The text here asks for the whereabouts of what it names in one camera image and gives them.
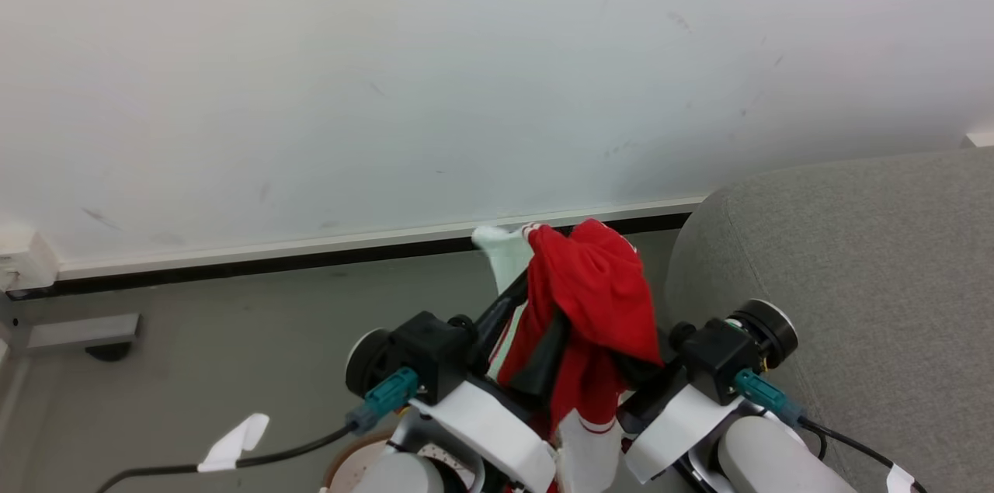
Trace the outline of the grey fabric sofa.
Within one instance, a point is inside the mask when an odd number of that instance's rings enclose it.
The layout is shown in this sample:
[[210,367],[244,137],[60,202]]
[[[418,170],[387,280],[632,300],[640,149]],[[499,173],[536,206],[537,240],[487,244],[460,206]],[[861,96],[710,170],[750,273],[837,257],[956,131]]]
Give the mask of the grey fabric sofa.
[[712,193],[676,238],[658,319],[780,308],[770,379],[930,493],[994,493],[994,147],[805,166]]

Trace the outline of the grey metal bracket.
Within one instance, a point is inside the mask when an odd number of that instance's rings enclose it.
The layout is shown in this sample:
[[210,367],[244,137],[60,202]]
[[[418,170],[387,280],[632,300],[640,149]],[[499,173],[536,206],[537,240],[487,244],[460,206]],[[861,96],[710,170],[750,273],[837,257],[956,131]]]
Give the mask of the grey metal bracket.
[[138,313],[43,323],[28,331],[23,352],[39,355],[82,350],[96,361],[116,363],[127,358],[141,325]]

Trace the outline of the white wall socket box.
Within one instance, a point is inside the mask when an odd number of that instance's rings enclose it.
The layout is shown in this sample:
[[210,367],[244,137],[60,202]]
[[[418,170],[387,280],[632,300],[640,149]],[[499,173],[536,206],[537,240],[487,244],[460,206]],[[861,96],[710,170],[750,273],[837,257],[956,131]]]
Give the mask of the white wall socket box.
[[38,231],[0,227],[0,293],[45,288],[57,274],[59,259]]

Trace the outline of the red jersey with white trim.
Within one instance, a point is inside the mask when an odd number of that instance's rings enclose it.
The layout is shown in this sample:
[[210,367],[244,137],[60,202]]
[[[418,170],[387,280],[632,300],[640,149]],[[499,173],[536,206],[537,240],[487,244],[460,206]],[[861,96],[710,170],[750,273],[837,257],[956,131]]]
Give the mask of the red jersey with white trim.
[[617,408],[637,387],[619,363],[640,375],[663,366],[651,291],[637,249],[590,218],[562,234],[546,224],[519,230],[477,227],[471,236],[488,257],[498,291],[520,275],[527,298],[489,355],[488,376],[501,387],[525,368],[554,314],[571,327],[549,407],[531,426],[556,450],[557,475],[542,493],[606,493],[617,475],[622,429]]

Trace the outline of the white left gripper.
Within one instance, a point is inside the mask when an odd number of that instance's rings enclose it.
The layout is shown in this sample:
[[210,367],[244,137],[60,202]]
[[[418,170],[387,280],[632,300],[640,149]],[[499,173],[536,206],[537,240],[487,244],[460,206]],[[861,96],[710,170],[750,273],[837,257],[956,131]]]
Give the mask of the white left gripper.
[[[528,275],[520,273],[473,321],[472,359],[490,358],[518,306],[526,302],[527,289]],[[550,402],[571,333],[568,316],[554,313],[528,361],[511,377],[511,390]],[[413,398],[412,407],[529,493],[547,493],[556,479],[556,450],[476,384],[462,382],[436,404]]]

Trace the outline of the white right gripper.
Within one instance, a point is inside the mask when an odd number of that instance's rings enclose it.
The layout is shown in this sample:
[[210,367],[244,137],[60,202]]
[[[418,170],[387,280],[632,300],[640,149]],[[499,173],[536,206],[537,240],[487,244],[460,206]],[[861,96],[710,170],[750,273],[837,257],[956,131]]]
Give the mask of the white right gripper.
[[716,462],[725,430],[742,415],[743,400],[721,405],[698,388],[673,387],[675,359],[661,365],[620,358],[626,391],[619,405],[619,425],[631,444],[624,463],[639,484],[649,484],[674,470],[687,484],[728,484]]

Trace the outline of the white and black baseboard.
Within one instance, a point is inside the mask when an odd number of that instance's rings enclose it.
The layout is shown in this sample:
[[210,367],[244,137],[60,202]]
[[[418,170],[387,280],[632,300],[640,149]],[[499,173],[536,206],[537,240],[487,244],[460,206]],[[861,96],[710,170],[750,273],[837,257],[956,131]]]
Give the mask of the white and black baseboard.
[[[644,231],[668,231],[682,227],[686,217],[700,203],[702,196],[660,200],[660,202],[626,204],[621,207],[597,207],[504,217],[489,221],[516,230],[525,224],[544,223],[568,227],[586,218],[597,218],[613,225],[622,234]],[[68,262],[59,266],[54,282],[47,286],[15,281],[8,289],[14,300],[31,300],[63,294],[102,293],[117,289],[161,286],[174,282],[237,277],[259,273],[306,269],[394,257],[447,255],[470,248],[470,234],[479,227],[470,223],[427,225],[408,230],[376,231],[366,234],[322,236],[246,245],[175,252],[167,255],[132,257],[132,259]]]

